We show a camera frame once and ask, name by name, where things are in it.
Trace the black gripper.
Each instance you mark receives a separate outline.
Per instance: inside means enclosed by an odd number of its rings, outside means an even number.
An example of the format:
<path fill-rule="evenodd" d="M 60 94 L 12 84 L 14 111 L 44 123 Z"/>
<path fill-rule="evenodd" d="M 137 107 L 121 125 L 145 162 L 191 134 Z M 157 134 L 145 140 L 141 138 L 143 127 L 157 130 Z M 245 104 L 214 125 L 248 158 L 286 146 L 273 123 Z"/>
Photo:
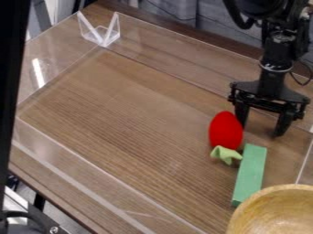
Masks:
<path fill-rule="evenodd" d="M 290 90 L 285 84 L 276 89 L 265 87 L 260 80 L 240 81 L 230 84 L 229 102 L 234 105 L 234 114 L 242 127 L 246 127 L 249 109 L 257 108 L 278 114 L 274 136 L 280 137 L 288 131 L 293 120 L 305 117 L 306 105 L 311 99 Z"/>

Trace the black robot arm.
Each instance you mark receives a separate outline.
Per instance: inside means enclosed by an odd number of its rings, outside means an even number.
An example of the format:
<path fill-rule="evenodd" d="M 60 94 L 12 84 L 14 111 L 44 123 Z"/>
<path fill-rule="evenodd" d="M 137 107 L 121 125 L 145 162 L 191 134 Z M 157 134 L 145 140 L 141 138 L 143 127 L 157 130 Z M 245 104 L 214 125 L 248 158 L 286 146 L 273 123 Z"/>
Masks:
<path fill-rule="evenodd" d="M 281 136 L 292 122 L 305 117 L 311 99 L 290 90 L 285 77 L 292 75 L 293 62 L 308 52 L 312 0 L 222 0 L 237 26 L 262 29 L 264 55 L 261 75 L 256 81 L 230 84 L 229 101 L 241 123 L 252 108 L 278 114 L 274 135 Z"/>

